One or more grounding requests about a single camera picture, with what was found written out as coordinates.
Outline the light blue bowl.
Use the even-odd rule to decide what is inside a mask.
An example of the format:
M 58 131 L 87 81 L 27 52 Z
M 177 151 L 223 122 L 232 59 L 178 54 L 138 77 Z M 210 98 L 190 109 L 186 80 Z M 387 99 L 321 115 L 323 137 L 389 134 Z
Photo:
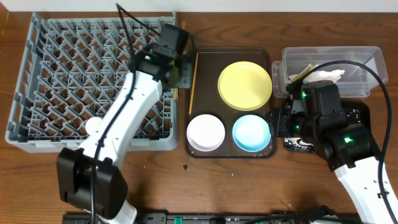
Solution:
M 257 115 L 249 114 L 236 120 L 232 129 L 235 144 L 246 152 L 258 152 L 265 149 L 271 141 L 271 132 L 267 121 Z

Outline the wooden chopstick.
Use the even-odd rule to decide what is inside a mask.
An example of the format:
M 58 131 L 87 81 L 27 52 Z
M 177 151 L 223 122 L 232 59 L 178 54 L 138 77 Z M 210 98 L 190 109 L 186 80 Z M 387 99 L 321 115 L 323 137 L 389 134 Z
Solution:
M 190 92 L 190 104 L 189 104 L 189 110 L 188 114 L 192 114 L 192 108 L 193 108 L 193 99 L 194 99 L 194 93 L 195 93 L 195 82 L 196 82 L 196 76 L 197 76 L 197 66 L 198 66 L 198 52 L 195 57 L 195 66 L 194 66 L 194 71 L 193 71 L 193 79 L 192 79 L 192 89 Z

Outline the yellow round plate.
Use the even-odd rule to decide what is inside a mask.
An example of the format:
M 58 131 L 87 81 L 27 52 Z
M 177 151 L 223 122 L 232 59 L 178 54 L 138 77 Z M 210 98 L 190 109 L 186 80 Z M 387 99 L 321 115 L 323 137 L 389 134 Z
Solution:
M 252 111 L 269 101 L 272 81 L 260 65 L 247 61 L 235 62 L 220 73 L 218 92 L 228 106 L 240 111 Z

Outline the green snack wrapper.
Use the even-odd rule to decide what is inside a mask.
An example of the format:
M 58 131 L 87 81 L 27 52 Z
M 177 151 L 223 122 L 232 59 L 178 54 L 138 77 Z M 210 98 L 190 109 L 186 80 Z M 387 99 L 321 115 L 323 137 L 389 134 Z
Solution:
M 308 73 L 315 65 L 313 63 L 308 64 L 298 75 L 291 75 L 292 82 L 302 78 L 306 73 Z

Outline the white napkin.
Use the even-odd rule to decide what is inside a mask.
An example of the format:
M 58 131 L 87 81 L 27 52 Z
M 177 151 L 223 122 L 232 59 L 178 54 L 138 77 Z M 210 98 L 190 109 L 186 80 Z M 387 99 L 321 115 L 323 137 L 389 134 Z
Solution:
M 333 70 L 331 72 L 326 72 L 326 71 L 315 71 L 309 76 L 307 76 L 304 79 L 304 83 L 309 83 L 309 82 L 316 82 L 316 81 L 322 81 L 322 80 L 329 80 L 333 81 L 333 83 L 336 83 L 342 75 L 344 75 L 345 70 Z M 292 83 L 292 78 L 288 76 L 288 83 Z

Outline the white pink bowl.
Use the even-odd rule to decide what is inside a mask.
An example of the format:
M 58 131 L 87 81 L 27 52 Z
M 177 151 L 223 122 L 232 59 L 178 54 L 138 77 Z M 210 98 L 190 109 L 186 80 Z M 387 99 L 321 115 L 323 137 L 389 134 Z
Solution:
M 187 126 L 187 140 L 196 150 L 210 152 L 217 149 L 226 135 L 224 124 L 211 114 L 193 118 Z

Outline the white cup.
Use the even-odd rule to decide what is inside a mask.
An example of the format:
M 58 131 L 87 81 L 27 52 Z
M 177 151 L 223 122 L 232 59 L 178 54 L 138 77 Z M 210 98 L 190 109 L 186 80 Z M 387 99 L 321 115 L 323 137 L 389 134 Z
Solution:
M 102 118 L 100 117 L 92 117 L 85 124 L 85 130 L 88 135 L 93 134 L 100 126 L 102 122 Z

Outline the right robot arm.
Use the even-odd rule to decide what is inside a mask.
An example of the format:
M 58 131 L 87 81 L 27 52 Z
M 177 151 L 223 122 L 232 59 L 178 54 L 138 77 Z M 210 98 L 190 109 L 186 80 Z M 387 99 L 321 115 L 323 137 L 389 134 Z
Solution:
M 266 114 L 272 136 L 302 138 L 334 172 L 364 223 L 397 223 L 397 197 L 371 130 L 347 114 L 332 81 L 303 84 L 303 110 L 275 108 Z

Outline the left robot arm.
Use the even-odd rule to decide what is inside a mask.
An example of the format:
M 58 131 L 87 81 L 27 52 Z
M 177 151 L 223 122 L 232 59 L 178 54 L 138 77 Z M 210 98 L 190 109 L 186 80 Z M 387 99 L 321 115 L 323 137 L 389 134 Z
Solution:
M 127 149 L 164 88 L 182 76 L 183 52 L 193 37 L 171 24 L 159 41 L 133 50 L 124 84 L 110 109 L 77 149 L 57 157 L 60 198 L 90 213 L 87 223 L 134 223 L 137 210 L 127 201 L 121 173 Z

